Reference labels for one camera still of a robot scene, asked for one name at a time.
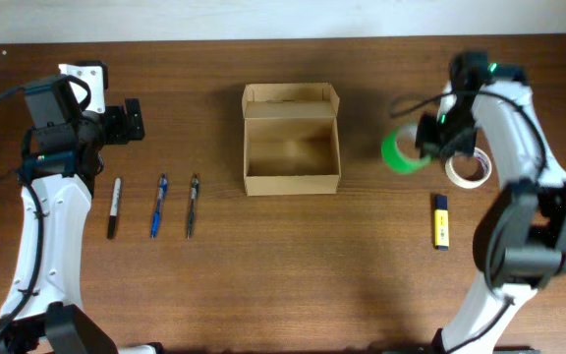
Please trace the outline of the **cream masking tape roll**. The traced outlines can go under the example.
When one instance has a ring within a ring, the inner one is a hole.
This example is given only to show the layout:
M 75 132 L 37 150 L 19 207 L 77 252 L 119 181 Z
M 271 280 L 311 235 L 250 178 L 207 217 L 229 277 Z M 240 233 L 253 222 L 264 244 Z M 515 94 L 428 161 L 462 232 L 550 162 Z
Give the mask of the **cream masking tape roll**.
M 475 189 L 486 182 L 492 173 L 492 162 L 490 157 L 480 148 L 476 147 L 472 158 L 479 163 L 481 169 L 481 176 L 476 175 L 476 178 L 465 178 L 461 176 L 454 167 L 455 156 L 450 157 L 445 162 L 445 173 L 448 179 L 456 186 L 463 189 Z

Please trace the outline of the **green tape roll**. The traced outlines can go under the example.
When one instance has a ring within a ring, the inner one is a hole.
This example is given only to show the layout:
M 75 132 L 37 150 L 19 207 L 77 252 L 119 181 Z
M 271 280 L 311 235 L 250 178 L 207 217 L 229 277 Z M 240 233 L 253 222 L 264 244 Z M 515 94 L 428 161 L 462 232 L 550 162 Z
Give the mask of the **green tape roll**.
M 380 146 L 381 157 L 384 163 L 394 172 L 399 174 L 412 174 L 431 163 L 431 157 L 413 159 L 404 154 L 398 147 L 398 139 L 407 137 L 415 141 L 418 126 L 416 124 L 403 125 L 389 133 Z

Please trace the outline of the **yellow highlighter blue cap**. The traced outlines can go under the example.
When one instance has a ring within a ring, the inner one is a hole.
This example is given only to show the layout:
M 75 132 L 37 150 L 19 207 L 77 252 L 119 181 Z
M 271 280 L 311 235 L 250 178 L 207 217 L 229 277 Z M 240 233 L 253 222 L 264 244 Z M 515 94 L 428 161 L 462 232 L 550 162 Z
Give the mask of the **yellow highlighter blue cap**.
M 449 241 L 448 200 L 444 195 L 434 197 L 434 247 L 437 250 L 447 251 Z

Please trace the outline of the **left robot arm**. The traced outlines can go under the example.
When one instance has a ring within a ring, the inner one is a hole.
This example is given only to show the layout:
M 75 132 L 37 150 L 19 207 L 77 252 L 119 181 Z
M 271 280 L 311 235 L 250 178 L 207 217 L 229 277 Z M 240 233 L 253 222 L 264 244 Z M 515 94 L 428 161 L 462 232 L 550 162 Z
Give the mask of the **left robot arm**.
M 32 120 L 20 166 L 24 224 L 13 283 L 0 309 L 0 353 L 118 353 L 84 311 L 82 245 L 103 147 L 144 137 L 141 106 L 108 106 L 101 61 L 62 64 L 58 73 L 0 94 L 22 92 Z

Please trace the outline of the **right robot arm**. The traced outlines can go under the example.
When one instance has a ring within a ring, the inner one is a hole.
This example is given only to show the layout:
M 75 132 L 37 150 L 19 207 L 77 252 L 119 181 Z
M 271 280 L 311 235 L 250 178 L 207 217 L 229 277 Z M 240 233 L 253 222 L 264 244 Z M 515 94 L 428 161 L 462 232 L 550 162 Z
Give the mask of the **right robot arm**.
M 442 353 L 491 353 L 518 311 L 566 273 L 566 172 L 548 147 L 520 66 L 460 53 L 436 99 L 437 115 L 424 115 L 418 126 L 421 155 L 472 156 L 483 132 L 501 192 L 474 234 L 474 283 L 434 344 Z

